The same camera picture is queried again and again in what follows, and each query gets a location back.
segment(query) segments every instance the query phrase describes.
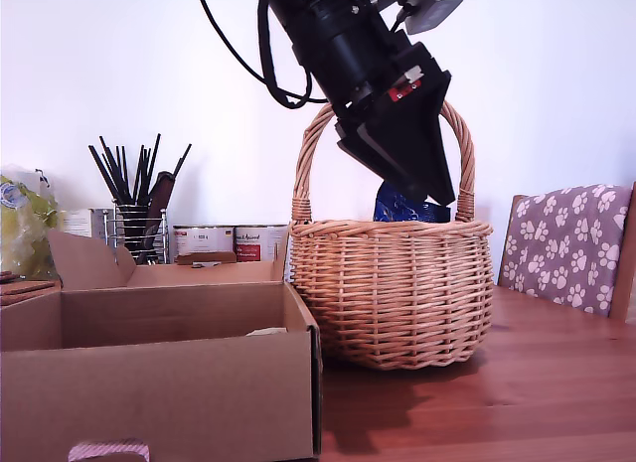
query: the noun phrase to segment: open cardboard box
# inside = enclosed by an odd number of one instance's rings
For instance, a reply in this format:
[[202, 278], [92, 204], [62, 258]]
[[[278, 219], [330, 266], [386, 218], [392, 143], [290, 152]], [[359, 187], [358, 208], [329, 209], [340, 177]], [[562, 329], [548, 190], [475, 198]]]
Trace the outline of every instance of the open cardboard box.
[[[319, 454], [318, 331], [279, 261], [121, 271], [121, 250], [120, 276], [103, 267], [99, 280], [84, 253], [97, 240], [52, 237], [63, 291], [0, 310], [3, 462], [67, 462], [78, 444], [130, 438], [152, 462]], [[168, 284], [171, 267], [197, 276]], [[268, 327], [287, 332], [246, 336]]]

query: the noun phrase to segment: chair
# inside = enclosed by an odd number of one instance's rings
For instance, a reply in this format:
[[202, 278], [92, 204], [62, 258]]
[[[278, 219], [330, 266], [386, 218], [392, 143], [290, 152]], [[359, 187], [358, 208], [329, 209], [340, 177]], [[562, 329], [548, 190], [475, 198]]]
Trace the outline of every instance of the chair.
[[625, 321], [635, 270], [636, 183], [513, 198], [498, 285]]

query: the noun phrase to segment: chair cushion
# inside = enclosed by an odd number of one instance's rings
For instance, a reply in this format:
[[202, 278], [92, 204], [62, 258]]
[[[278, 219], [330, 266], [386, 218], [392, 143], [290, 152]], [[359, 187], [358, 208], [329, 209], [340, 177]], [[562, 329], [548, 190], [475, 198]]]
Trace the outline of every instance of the chair cushion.
[[631, 192], [597, 185], [522, 199], [500, 284], [607, 316]]

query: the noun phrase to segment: white wall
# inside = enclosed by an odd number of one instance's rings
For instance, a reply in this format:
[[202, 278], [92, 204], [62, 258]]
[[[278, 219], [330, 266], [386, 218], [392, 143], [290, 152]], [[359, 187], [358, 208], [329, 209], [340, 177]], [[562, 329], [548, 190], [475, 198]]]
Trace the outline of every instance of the white wall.
[[[258, 67], [256, 0], [209, 1]], [[453, 73], [448, 99], [477, 146], [478, 213], [495, 227], [496, 262], [514, 194], [636, 179], [634, 9], [636, 0], [465, 0], [418, 36]], [[279, 83], [302, 90], [271, 24]], [[66, 208], [109, 204], [86, 149], [99, 134], [130, 152], [161, 132], [160, 170], [194, 144], [171, 224], [287, 222], [302, 131], [317, 111], [276, 104], [198, 0], [2, 0], [2, 163], [48, 170]], [[336, 140], [326, 132], [316, 155], [315, 217], [367, 219], [380, 180]]]

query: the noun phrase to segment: food can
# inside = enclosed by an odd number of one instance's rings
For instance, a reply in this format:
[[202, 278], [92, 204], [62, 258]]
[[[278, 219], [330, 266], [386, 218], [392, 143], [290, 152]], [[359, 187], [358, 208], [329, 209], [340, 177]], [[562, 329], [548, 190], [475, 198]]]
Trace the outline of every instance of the food can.
[[236, 228], [237, 261], [273, 261], [287, 226], [241, 226]]
[[234, 251], [234, 227], [174, 226], [177, 254]]

